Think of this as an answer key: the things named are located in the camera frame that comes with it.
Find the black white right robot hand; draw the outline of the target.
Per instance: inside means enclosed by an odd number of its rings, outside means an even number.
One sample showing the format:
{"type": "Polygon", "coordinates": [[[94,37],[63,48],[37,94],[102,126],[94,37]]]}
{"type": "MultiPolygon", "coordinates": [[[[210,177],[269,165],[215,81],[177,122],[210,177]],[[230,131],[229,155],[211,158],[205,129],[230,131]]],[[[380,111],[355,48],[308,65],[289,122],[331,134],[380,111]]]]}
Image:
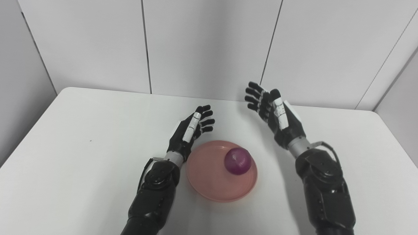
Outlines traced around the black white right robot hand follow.
{"type": "Polygon", "coordinates": [[[288,149],[292,140],[306,137],[299,116],[282,98],[278,89],[268,92],[257,83],[250,81],[245,92],[248,109],[255,111],[267,123],[279,146],[288,149]]]}

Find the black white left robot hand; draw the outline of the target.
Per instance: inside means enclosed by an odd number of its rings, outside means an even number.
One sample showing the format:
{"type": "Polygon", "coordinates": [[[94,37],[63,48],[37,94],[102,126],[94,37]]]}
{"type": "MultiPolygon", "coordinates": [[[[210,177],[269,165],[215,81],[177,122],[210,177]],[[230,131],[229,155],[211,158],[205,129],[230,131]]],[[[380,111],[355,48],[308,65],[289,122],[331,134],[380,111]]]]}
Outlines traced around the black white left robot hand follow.
{"type": "Polygon", "coordinates": [[[175,152],[186,162],[194,141],[203,133],[212,132],[215,119],[210,105],[198,106],[194,113],[181,121],[169,140],[167,152],[175,152]]]}

